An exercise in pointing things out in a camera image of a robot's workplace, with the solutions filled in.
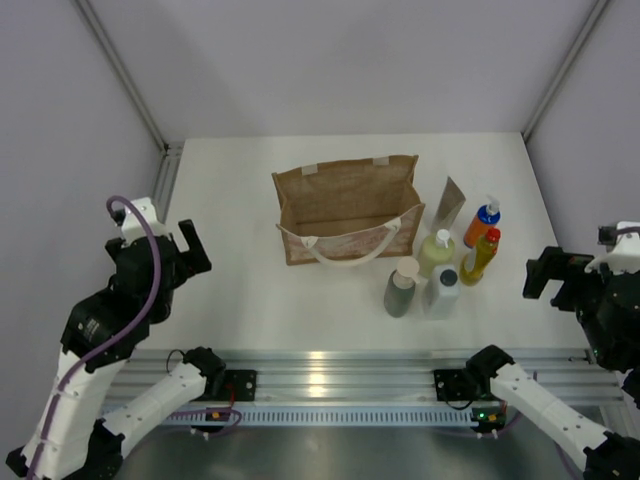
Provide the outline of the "white box dark cap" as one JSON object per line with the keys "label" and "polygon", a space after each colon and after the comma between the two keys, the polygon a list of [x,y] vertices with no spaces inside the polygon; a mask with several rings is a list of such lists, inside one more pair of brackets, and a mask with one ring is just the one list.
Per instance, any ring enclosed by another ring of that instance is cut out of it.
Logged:
{"label": "white box dark cap", "polygon": [[459,276],[452,264],[436,266],[425,287],[423,309],[427,319],[448,318],[460,296]]}

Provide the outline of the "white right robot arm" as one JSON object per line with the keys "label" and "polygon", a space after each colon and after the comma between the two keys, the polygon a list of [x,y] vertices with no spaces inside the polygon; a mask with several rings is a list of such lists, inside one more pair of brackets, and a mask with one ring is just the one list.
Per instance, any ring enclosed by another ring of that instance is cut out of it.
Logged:
{"label": "white right robot arm", "polygon": [[507,403],[551,439],[584,479],[636,479],[639,441],[583,415],[576,393],[595,400],[626,393],[639,397],[639,224],[619,221],[598,229],[599,255],[547,247],[526,263],[522,295],[539,298],[549,282],[559,288],[550,304],[575,316],[589,345],[592,364],[622,383],[605,386],[602,376],[564,374],[559,385],[533,373],[496,345],[472,356],[463,370],[478,399]]}

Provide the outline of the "pale yellow pump bottle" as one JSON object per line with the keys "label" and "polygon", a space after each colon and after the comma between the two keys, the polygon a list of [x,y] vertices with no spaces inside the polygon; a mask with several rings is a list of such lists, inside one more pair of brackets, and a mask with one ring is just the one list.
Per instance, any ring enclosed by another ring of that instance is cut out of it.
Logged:
{"label": "pale yellow pump bottle", "polygon": [[450,264],[455,253],[455,243],[447,229],[429,234],[422,242],[419,254],[419,274],[428,278],[434,268]]}

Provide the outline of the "blue capped orange bottle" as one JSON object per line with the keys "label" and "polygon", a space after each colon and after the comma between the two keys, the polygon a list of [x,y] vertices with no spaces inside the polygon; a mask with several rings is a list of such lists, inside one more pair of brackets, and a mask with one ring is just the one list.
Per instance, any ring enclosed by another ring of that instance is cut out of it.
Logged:
{"label": "blue capped orange bottle", "polygon": [[467,248],[473,248],[478,239],[495,228],[501,219],[500,201],[491,195],[487,198],[488,203],[479,207],[464,234],[463,242]]}

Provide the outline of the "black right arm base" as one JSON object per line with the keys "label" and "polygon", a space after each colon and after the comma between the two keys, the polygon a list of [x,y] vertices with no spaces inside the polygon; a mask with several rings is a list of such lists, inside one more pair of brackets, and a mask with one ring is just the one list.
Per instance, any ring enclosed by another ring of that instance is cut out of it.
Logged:
{"label": "black right arm base", "polygon": [[436,369],[433,371],[436,397],[440,402],[473,403],[495,401],[489,381],[463,369]]}

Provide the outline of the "brown jute canvas bag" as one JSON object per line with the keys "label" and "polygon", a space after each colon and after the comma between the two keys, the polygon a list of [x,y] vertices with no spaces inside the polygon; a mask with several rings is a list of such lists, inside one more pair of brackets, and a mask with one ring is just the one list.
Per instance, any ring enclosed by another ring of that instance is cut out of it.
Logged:
{"label": "brown jute canvas bag", "polygon": [[348,267],[412,255],[425,208],[414,187],[418,161],[395,154],[274,173],[286,264]]}

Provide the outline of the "green bottle beige cap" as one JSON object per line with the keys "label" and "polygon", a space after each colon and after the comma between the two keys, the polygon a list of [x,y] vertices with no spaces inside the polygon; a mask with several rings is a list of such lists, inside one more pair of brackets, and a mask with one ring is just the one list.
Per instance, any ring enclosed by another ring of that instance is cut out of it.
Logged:
{"label": "green bottle beige cap", "polygon": [[400,318],[408,312],[419,282],[418,261],[402,257],[389,276],[384,293],[384,308],[391,317]]}

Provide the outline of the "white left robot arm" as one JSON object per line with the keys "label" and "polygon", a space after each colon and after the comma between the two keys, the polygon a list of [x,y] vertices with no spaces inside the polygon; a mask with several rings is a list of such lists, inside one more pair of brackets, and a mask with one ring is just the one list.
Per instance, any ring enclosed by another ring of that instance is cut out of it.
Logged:
{"label": "white left robot arm", "polygon": [[152,326],[171,314],[173,294],[212,265],[194,224],[179,224],[188,250],[178,248],[149,197],[106,202],[120,229],[105,249],[115,272],[105,288],[71,310],[45,409],[28,442],[6,459],[21,479],[110,479],[151,430],[200,397],[226,386],[226,364],[197,347],[162,380],[128,405],[103,415],[111,384]]}

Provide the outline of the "red capped oil bottle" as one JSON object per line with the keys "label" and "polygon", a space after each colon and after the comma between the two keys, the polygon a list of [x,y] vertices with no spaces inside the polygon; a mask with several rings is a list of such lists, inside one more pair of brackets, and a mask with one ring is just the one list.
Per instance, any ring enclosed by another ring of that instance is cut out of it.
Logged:
{"label": "red capped oil bottle", "polygon": [[483,278],[484,271],[497,254],[501,231],[490,228],[475,246],[463,257],[459,265],[459,279],[467,286],[474,286]]}

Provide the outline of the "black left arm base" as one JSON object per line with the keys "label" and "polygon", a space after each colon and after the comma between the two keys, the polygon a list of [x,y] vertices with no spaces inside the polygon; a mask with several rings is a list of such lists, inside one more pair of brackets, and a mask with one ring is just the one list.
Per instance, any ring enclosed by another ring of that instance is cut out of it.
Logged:
{"label": "black left arm base", "polygon": [[253,402],[257,390],[256,370],[227,370],[216,399],[222,402]]}

